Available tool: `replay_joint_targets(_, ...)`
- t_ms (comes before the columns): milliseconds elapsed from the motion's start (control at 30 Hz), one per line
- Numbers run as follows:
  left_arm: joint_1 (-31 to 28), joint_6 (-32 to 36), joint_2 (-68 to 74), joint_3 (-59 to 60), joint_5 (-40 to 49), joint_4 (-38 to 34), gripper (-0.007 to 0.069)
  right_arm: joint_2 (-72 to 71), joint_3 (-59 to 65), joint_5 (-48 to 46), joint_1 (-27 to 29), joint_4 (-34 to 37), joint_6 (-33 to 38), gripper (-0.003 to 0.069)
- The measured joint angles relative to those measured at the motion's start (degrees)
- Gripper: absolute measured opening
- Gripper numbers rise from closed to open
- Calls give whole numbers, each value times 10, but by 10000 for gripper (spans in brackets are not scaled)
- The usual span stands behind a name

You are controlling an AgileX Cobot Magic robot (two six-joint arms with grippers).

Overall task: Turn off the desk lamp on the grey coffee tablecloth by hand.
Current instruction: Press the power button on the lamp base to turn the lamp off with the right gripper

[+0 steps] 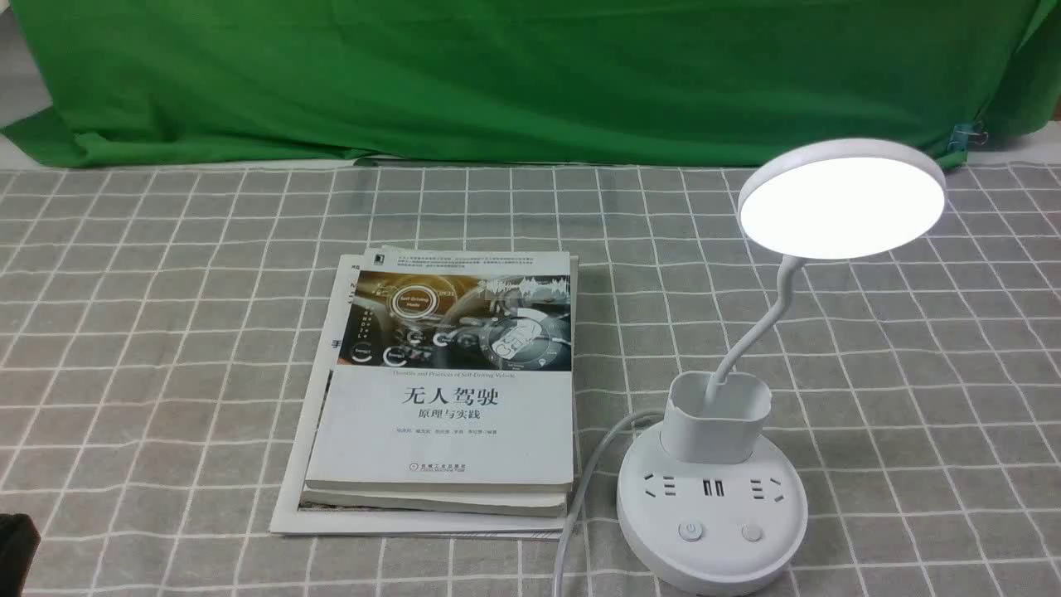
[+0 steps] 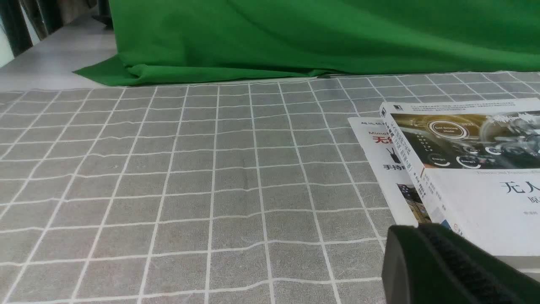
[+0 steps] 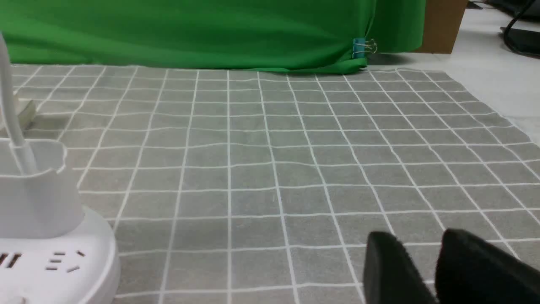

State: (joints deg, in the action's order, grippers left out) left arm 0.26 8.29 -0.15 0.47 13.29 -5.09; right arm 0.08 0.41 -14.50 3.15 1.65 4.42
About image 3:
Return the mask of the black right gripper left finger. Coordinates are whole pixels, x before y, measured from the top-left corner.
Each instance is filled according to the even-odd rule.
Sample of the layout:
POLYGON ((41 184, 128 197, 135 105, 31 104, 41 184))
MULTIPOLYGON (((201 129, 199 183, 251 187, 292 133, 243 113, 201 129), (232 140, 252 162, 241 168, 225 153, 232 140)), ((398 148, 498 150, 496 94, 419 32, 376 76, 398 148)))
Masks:
POLYGON ((435 304, 403 244, 391 233, 372 231, 363 269, 367 304, 435 304))

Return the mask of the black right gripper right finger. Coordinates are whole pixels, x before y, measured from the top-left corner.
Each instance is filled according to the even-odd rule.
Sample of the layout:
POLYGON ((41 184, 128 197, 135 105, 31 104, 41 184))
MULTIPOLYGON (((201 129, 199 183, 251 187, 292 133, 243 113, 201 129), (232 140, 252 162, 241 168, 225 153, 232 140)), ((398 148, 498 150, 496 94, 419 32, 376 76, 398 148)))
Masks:
POLYGON ((540 273, 463 229, 447 229, 435 271, 440 304, 538 304, 540 273))

